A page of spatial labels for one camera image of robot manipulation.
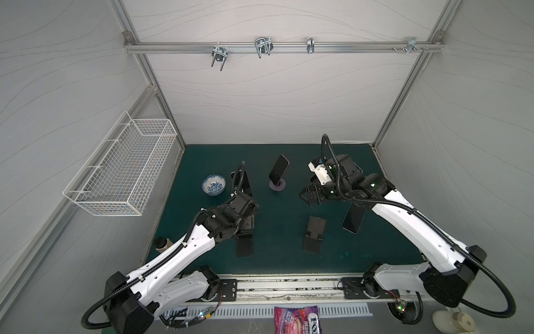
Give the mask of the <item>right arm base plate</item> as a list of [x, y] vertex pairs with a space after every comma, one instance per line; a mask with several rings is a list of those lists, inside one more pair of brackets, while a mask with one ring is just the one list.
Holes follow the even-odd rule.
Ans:
[[337, 284], [343, 297], [348, 300], [360, 299], [394, 299], [399, 296], [394, 292], [382, 289], [374, 279], [364, 277], [343, 277]]

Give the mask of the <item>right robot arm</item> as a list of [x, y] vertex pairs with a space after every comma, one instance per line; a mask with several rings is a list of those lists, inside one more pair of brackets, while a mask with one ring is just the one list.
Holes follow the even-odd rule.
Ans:
[[[450, 236], [413, 207], [384, 176], [365, 176], [347, 154], [335, 154], [327, 134], [321, 137], [321, 154], [308, 165], [313, 172], [310, 185], [299, 194], [309, 205], [337, 200], [350, 203], [361, 211], [372, 211], [397, 229], [424, 260], [419, 264], [393, 265], [374, 263], [358, 283], [345, 282], [343, 288], [369, 299], [379, 299], [395, 290], [414, 292], [417, 303], [421, 294], [432, 297], [449, 308], [463, 304], [489, 317], [507, 319], [517, 312], [515, 299], [502, 280], [488, 269], [487, 253], [477, 245], [467, 246]], [[477, 274], [485, 274], [502, 292], [505, 310], [488, 310], [464, 298]]]

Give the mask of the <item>purple case phone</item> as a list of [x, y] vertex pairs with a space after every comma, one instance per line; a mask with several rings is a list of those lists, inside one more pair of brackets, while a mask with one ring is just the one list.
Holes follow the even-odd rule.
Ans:
[[288, 168], [289, 160], [283, 154], [280, 154], [269, 173], [269, 180], [275, 184], [278, 183]]
[[253, 196], [252, 188], [250, 186], [250, 181], [248, 178], [248, 172], [246, 170], [240, 170], [238, 172], [238, 175], [236, 175], [236, 171], [232, 172], [230, 174], [231, 180], [232, 180], [232, 188], [233, 190], [236, 190], [239, 186], [239, 181], [241, 178], [243, 178], [243, 181], [241, 183], [241, 192], [246, 193], [249, 196]]

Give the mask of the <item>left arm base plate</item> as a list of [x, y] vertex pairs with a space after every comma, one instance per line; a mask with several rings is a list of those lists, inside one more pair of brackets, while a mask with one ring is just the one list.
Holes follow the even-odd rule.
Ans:
[[236, 301], [237, 279], [222, 279], [210, 285], [205, 299], [208, 301]]

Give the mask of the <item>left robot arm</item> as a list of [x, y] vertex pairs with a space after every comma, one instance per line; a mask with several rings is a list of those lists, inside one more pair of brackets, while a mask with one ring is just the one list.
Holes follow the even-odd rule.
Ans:
[[116, 272], [106, 282], [104, 297], [81, 318], [88, 330], [112, 327], [117, 333], [144, 333], [167, 310], [193, 299], [221, 296], [220, 278], [204, 266], [183, 278], [179, 274], [220, 243], [236, 240], [236, 254], [254, 253], [254, 216], [259, 204], [246, 193], [246, 164], [241, 162], [232, 178], [232, 196], [201, 209], [186, 234], [148, 264], [124, 275]]

